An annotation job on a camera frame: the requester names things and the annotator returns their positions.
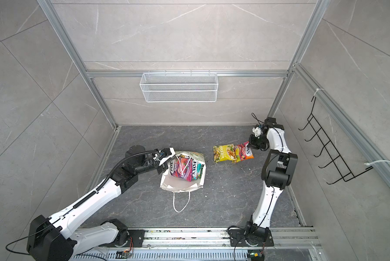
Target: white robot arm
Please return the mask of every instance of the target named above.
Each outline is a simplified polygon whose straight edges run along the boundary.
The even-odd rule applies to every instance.
[[[263,190],[258,207],[245,228],[246,241],[254,238],[265,243],[270,233],[270,220],[276,201],[286,186],[290,185],[298,161],[291,153],[284,138],[284,127],[268,117],[263,124],[256,125],[249,138],[253,149],[270,149],[262,169]]]
[[[94,228],[78,227],[106,203],[128,190],[137,182],[139,174],[151,170],[157,170],[159,174],[165,171],[173,156],[173,148],[145,151],[143,146],[132,146],[126,157],[86,195],[48,218],[40,215],[31,221],[28,253],[37,261],[67,261],[102,244],[124,245],[129,238],[128,228],[117,219]]]

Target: black wire rack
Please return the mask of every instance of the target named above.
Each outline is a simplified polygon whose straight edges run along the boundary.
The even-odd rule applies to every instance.
[[[354,178],[356,178],[356,177],[359,177],[360,175],[364,174],[365,172],[367,172],[367,171],[369,171],[369,170],[372,170],[373,167],[372,167],[372,166],[369,166],[369,167],[367,167],[363,172],[361,172],[361,173],[359,173],[359,174],[357,174],[357,175],[355,175],[355,174],[350,170],[349,166],[347,165],[347,163],[346,163],[345,160],[343,159],[343,157],[342,157],[342,155],[340,154],[340,152],[337,150],[336,146],[335,146],[335,145],[333,144],[333,142],[331,141],[330,137],[328,137],[328,135],[327,135],[327,133],[325,132],[325,130],[323,129],[323,127],[321,127],[320,123],[318,122],[318,120],[317,120],[317,119],[315,118],[315,116],[313,115],[315,100],[316,100],[315,97],[313,97],[313,98],[311,99],[311,102],[313,102],[313,108],[311,109],[311,113],[310,113],[309,116],[307,117],[307,124],[305,125],[304,128],[299,129],[299,130],[302,131],[302,130],[304,130],[308,125],[311,126],[311,128],[314,130],[315,134],[314,134],[309,140],[306,140],[306,139],[304,139],[304,140],[305,140],[306,142],[309,142],[309,141],[311,141],[315,136],[317,136],[318,139],[320,140],[321,144],[323,145],[323,148],[321,148],[320,153],[319,153],[318,155],[314,155],[314,157],[319,157],[319,156],[321,156],[321,154],[323,153],[323,150],[324,150],[324,149],[327,151],[327,154],[328,154],[328,156],[329,156],[330,159],[331,159],[330,162],[327,163],[327,164],[326,164],[325,166],[323,166],[323,167],[320,167],[320,166],[318,166],[318,167],[319,167],[320,169],[323,169],[323,168],[327,167],[328,165],[330,165],[331,163],[333,163],[334,166],[336,167],[337,171],[339,172],[341,178],[339,178],[338,180],[336,180],[336,181],[334,181],[334,182],[332,182],[332,183],[328,183],[328,182],[326,182],[326,183],[327,183],[328,185],[332,185],[332,184],[334,184],[334,183],[336,183],[336,182],[338,182],[338,181],[340,181],[340,180],[344,180],[345,182],[347,182],[347,181],[352,180],[352,179],[354,179]],[[312,119],[314,119],[314,120],[317,122],[317,124],[318,124],[318,129],[317,129],[317,130],[316,130],[316,128],[314,128],[314,126],[311,124],[311,120],[312,120]],[[320,133],[321,133],[321,132],[324,133],[324,135],[325,135],[325,136],[327,137],[327,139],[328,139],[328,142],[326,142],[326,143],[323,142],[323,140],[321,139],[322,137],[320,137],[321,134],[318,134],[319,132],[320,132]],[[335,149],[335,151],[336,151],[336,153],[337,153],[337,156],[334,156],[334,155],[330,154],[330,152],[329,152],[328,149],[327,149],[327,146],[328,146],[329,144],[331,144],[331,145],[334,147],[334,149]],[[346,175],[343,175],[342,172],[339,170],[339,166],[338,166],[338,164],[336,164],[336,162],[335,162],[336,159],[341,159],[341,160],[343,161],[344,165],[347,167],[348,173],[347,173]]]

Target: white wire basket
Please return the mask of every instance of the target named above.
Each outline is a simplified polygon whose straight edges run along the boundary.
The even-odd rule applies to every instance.
[[[215,102],[216,73],[144,73],[140,87],[146,102]]]

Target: dark gray floor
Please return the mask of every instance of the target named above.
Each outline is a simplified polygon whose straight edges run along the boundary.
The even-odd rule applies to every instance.
[[[132,145],[146,150],[173,147],[204,154],[204,187],[191,193],[181,213],[173,210],[173,193],[160,188],[156,171],[139,176],[128,191],[103,206],[84,226],[97,226],[118,218],[130,227],[227,227],[244,226],[254,212],[262,191],[261,169],[268,152],[253,150],[254,159],[237,164],[214,163],[213,145],[240,144],[249,139],[251,126],[123,126],[114,144],[104,176]],[[188,193],[177,193],[177,210],[185,206]],[[283,191],[271,217],[273,227],[299,226],[291,199]]]

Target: mounting plate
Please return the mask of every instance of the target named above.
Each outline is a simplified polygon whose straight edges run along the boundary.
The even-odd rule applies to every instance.
[[[244,239],[244,229],[230,229],[230,244],[232,247],[235,246],[251,246],[247,244],[247,242]],[[258,246],[261,246],[262,243],[265,243],[265,246],[274,246],[272,232],[269,231],[269,235],[266,238],[265,242],[260,242]]]

